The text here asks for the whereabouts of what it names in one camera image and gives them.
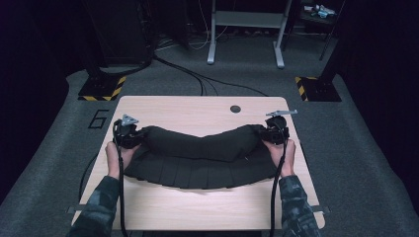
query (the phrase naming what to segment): dark background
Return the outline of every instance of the dark background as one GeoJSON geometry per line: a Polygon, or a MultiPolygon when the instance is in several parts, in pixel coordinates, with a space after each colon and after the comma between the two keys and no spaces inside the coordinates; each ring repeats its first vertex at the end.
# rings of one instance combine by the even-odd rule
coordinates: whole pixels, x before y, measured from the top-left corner
{"type": "MultiPolygon", "coordinates": [[[[210,1],[202,3],[210,6],[210,1]]],[[[197,21],[196,1],[182,4],[189,18],[197,21]]],[[[419,212],[419,24],[415,19],[419,4],[414,0],[347,4],[338,31],[343,49],[334,57],[336,72],[419,212]]],[[[86,57],[101,66],[107,62],[81,1],[2,1],[0,11],[3,200],[59,112],[68,91],[66,76],[84,69],[86,57]],[[77,46],[77,39],[87,47],[77,46]]]]}

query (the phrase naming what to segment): wire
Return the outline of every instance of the wire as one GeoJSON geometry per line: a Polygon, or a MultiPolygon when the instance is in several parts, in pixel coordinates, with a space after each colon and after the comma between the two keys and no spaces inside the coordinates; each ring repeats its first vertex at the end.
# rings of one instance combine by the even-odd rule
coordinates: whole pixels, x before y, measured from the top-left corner
{"type": "Polygon", "coordinates": [[[201,0],[198,1],[198,3],[200,4],[200,10],[201,10],[201,16],[203,16],[203,20],[204,20],[204,24],[206,25],[206,32],[207,32],[207,38],[206,41],[203,43],[203,45],[201,45],[200,47],[192,47],[191,43],[189,43],[189,47],[193,48],[193,49],[201,49],[203,48],[205,45],[207,45],[207,43],[209,42],[209,38],[210,38],[210,32],[209,32],[209,27],[207,25],[207,21],[206,18],[204,17],[204,13],[203,13],[203,7],[201,6],[201,0]]]}
{"type": "Polygon", "coordinates": [[[113,136],[114,136],[114,142],[117,146],[117,152],[118,152],[118,159],[120,163],[120,216],[121,216],[121,231],[123,232],[123,235],[127,237],[126,233],[126,204],[124,199],[124,159],[121,155],[121,148],[118,145],[118,140],[116,137],[116,130],[115,127],[117,126],[117,122],[114,122],[114,130],[113,130],[113,136]]]}
{"type": "Polygon", "coordinates": [[[84,178],[86,177],[86,174],[87,174],[87,171],[89,170],[89,167],[92,165],[93,161],[98,157],[98,155],[99,155],[99,152],[96,153],[96,155],[93,156],[93,158],[89,161],[89,164],[87,164],[86,169],[84,169],[83,176],[81,177],[80,186],[79,186],[79,202],[80,202],[81,196],[82,196],[84,178]]]}
{"type": "Polygon", "coordinates": [[[209,78],[209,77],[204,76],[204,75],[201,75],[201,74],[199,74],[199,73],[197,73],[197,72],[191,71],[191,70],[189,70],[189,69],[187,69],[187,68],[185,68],[185,67],[182,67],[182,66],[179,66],[179,65],[173,64],[173,63],[171,63],[171,62],[168,62],[168,61],[166,61],[166,60],[164,60],[164,59],[162,59],[162,58],[158,57],[157,55],[154,55],[154,56],[153,56],[153,58],[154,58],[155,60],[157,60],[157,61],[159,61],[159,62],[163,63],[163,64],[166,64],[166,65],[168,65],[168,66],[171,66],[171,67],[174,67],[174,68],[176,68],[176,69],[178,69],[178,70],[181,70],[181,71],[183,71],[183,72],[185,72],[185,73],[188,73],[188,74],[190,74],[191,76],[195,77],[195,78],[196,78],[197,80],[199,80],[199,81],[201,81],[201,80],[206,80],[206,81],[207,81],[207,82],[208,82],[208,83],[209,83],[209,84],[213,87],[213,89],[215,90],[215,92],[216,92],[216,94],[217,94],[217,95],[218,95],[218,92],[216,91],[215,87],[213,86],[213,84],[212,84],[210,81],[217,82],[217,83],[224,84],[224,85],[228,85],[228,86],[234,86],[234,87],[241,87],[241,88],[245,88],[245,89],[248,89],[248,90],[251,90],[251,91],[257,92],[257,93],[259,93],[259,94],[261,94],[261,95],[263,95],[263,96],[269,97],[267,94],[265,94],[265,93],[263,93],[263,92],[261,92],[261,91],[259,91],[259,90],[253,89],[253,88],[251,88],[251,87],[242,86],[242,85],[233,84],[233,83],[222,82],[222,81],[219,81],[219,80],[215,80],[215,79],[209,78]]]}
{"type": "Polygon", "coordinates": [[[156,55],[154,55],[154,59],[156,59],[157,61],[159,61],[159,62],[161,62],[161,63],[163,63],[163,64],[166,64],[166,65],[168,65],[168,66],[171,66],[171,67],[173,67],[173,68],[176,68],[176,69],[178,69],[178,70],[180,70],[180,71],[183,71],[183,72],[185,72],[185,73],[188,73],[188,74],[190,74],[191,76],[193,76],[195,79],[197,79],[197,80],[198,80],[198,82],[199,82],[199,83],[200,83],[200,85],[201,85],[201,96],[203,96],[203,95],[204,95],[204,92],[206,93],[206,96],[208,95],[208,91],[207,91],[206,85],[204,84],[203,80],[207,81],[207,82],[208,82],[208,83],[212,86],[212,88],[214,89],[214,91],[216,92],[216,94],[218,95],[218,91],[216,90],[216,88],[214,87],[214,85],[213,85],[211,82],[209,82],[207,79],[201,79],[201,78],[199,78],[197,75],[195,75],[194,73],[192,73],[192,71],[190,71],[190,70],[188,70],[188,69],[186,69],[186,68],[184,68],[184,67],[181,67],[181,66],[179,66],[179,65],[176,65],[176,64],[170,63],[170,62],[168,62],[168,61],[166,61],[166,60],[164,60],[164,59],[162,59],[162,58],[160,58],[160,57],[158,57],[158,56],[156,56],[156,55]]]}
{"type": "Polygon", "coordinates": [[[277,186],[278,186],[278,180],[280,178],[281,170],[283,169],[284,162],[286,160],[286,150],[287,150],[287,143],[288,140],[284,138],[284,132],[280,129],[280,132],[283,136],[283,144],[284,144],[284,151],[283,156],[281,157],[280,164],[278,165],[274,183],[272,186],[272,194],[271,194],[271,230],[269,232],[269,236],[273,237],[275,233],[275,196],[277,193],[277,186]]]}

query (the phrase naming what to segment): metal stand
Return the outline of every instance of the metal stand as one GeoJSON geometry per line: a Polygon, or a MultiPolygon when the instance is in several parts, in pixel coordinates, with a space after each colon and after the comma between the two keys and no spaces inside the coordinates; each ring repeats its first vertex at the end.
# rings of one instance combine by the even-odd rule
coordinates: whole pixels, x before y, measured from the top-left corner
{"type": "Polygon", "coordinates": [[[274,41],[274,52],[277,58],[277,66],[281,69],[285,67],[283,55],[281,52],[281,41],[284,36],[291,3],[293,0],[287,0],[287,6],[284,13],[248,13],[248,12],[228,12],[216,11],[215,1],[212,0],[211,31],[208,64],[214,63],[215,58],[215,26],[234,26],[234,27],[260,27],[260,28],[278,28],[278,40],[274,41]]]}

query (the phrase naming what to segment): black cable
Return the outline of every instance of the black cable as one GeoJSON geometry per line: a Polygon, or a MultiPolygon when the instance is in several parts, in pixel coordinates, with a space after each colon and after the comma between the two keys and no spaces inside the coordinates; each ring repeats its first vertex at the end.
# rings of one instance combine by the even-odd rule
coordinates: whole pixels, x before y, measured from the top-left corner
{"type": "Polygon", "coordinates": [[[128,234],[126,233],[126,204],[125,204],[125,199],[124,199],[124,159],[121,155],[121,149],[120,149],[120,146],[118,145],[118,141],[116,140],[115,127],[116,127],[116,122],[114,123],[113,135],[114,135],[115,145],[117,146],[118,159],[119,159],[119,163],[120,163],[120,219],[121,219],[121,231],[123,232],[123,235],[125,237],[127,237],[128,234]]]}
{"type": "Polygon", "coordinates": [[[157,61],[159,61],[159,62],[161,62],[161,63],[163,63],[163,64],[166,64],[166,65],[168,65],[168,66],[170,66],[170,67],[173,67],[173,68],[176,68],[176,69],[178,69],[178,70],[180,70],[180,71],[183,71],[183,72],[185,72],[185,73],[188,73],[188,74],[190,74],[191,76],[193,76],[195,79],[197,79],[198,80],[198,82],[200,83],[200,85],[201,85],[201,96],[203,96],[204,95],[204,91],[206,92],[206,95],[207,95],[207,88],[206,88],[206,86],[205,86],[205,84],[203,83],[203,80],[202,79],[200,79],[199,77],[197,77],[196,75],[194,75],[194,74],[192,74],[192,73],[190,73],[190,72],[188,72],[188,69],[186,69],[186,68],[184,68],[184,67],[181,67],[181,66],[179,66],[179,65],[176,65],[176,64],[173,64],[173,63],[170,63],[170,62],[168,62],[168,61],[166,61],[166,60],[164,60],[164,59],[161,59],[160,57],[157,57],[157,56],[155,56],[154,55],[154,59],[156,59],[157,61]]]}
{"type": "Polygon", "coordinates": [[[190,75],[192,75],[192,74],[193,74],[196,78],[197,78],[197,77],[202,77],[203,79],[210,80],[210,81],[213,81],[213,82],[217,82],[217,83],[220,83],[220,84],[224,84],[224,85],[228,85],[228,86],[235,86],[235,87],[245,88],[245,89],[248,89],[248,90],[251,90],[251,91],[257,92],[257,93],[259,93],[259,94],[261,94],[261,95],[263,95],[263,96],[269,97],[267,94],[265,94],[265,93],[263,93],[263,92],[261,92],[261,91],[259,91],[259,90],[256,90],[256,89],[253,89],[253,88],[247,87],[247,86],[242,86],[242,85],[238,85],[238,84],[233,84],[233,83],[222,82],[222,81],[218,81],[218,80],[215,80],[215,79],[209,78],[209,77],[204,76],[204,75],[201,75],[201,74],[199,74],[199,73],[197,73],[197,72],[191,71],[191,70],[189,70],[189,69],[187,69],[187,68],[185,68],[185,67],[182,67],[182,66],[179,66],[179,65],[173,64],[173,63],[171,63],[171,62],[168,62],[168,61],[166,61],[166,60],[164,60],[164,59],[162,59],[162,58],[158,57],[157,55],[153,55],[153,58],[154,58],[155,60],[157,60],[157,61],[159,61],[159,62],[163,63],[163,64],[166,64],[166,65],[169,65],[169,66],[171,66],[171,67],[174,67],[174,68],[176,68],[176,69],[178,69],[178,70],[181,70],[181,71],[183,71],[183,72],[185,72],[185,73],[188,73],[188,74],[190,74],[190,75]]]}
{"type": "Polygon", "coordinates": [[[80,202],[81,196],[82,196],[81,193],[82,193],[82,190],[83,190],[84,178],[86,177],[87,171],[89,170],[89,167],[92,165],[92,162],[98,157],[98,155],[99,155],[99,152],[96,153],[96,155],[93,156],[93,158],[89,161],[89,164],[87,164],[86,169],[84,169],[83,176],[81,177],[80,186],[79,186],[79,202],[80,202]]]}
{"type": "Polygon", "coordinates": [[[281,160],[280,160],[280,164],[277,167],[277,171],[276,171],[276,174],[275,174],[274,183],[273,183],[273,186],[272,186],[272,194],[271,194],[271,230],[270,230],[270,233],[269,233],[269,236],[270,237],[273,237],[274,236],[274,233],[275,233],[275,196],[276,196],[276,193],[277,193],[277,186],[278,186],[278,181],[279,181],[279,178],[280,178],[281,170],[283,169],[283,165],[284,165],[284,162],[286,160],[286,150],[287,150],[287,143],[288,143],[288,140],[284,138],[284,133],[283,133],[283,131],[281,129],[280,129],[280,132],[281,132],[281,134],[283,136],[283,140],[284,140],[284,151],[283,151],[283,156],[281,157],[281,160]]]}

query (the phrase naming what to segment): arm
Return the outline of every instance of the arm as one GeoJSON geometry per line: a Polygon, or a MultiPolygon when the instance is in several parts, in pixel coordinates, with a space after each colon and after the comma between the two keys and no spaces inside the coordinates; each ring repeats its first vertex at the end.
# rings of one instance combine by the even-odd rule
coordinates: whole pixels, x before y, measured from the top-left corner
{"type": "Polygon", "coordinates": [[[67,236],[111,236],[120,181],[105,176],[86,203],[67,236]]]}
{"type": "MultiPolygon", "coordinates": [[[[268,147],[275,165],[278,167],[284,153],[284,144],[275,145],[263,141],[268,147]]],[[[307,202],[307,194],[293,171],[295,143],[288,140],[285,162],[281,170],[279,186],[283,207],[282,224],[284,236],[321,236],[317,222],[307,202]]]]}
{"type": "MultiPolygon", "coordinates": [[[[124,169],[129,164],[132,149],[121,148],[124,169]]],[[[106,147],[108,176],[105,176],[86,203],[80,216],[71,226],[67,236],[111,236],[112,224],[117,212],[117,201],[120,194],[120,163],[117,146],[109,142],[106,147]]]]}

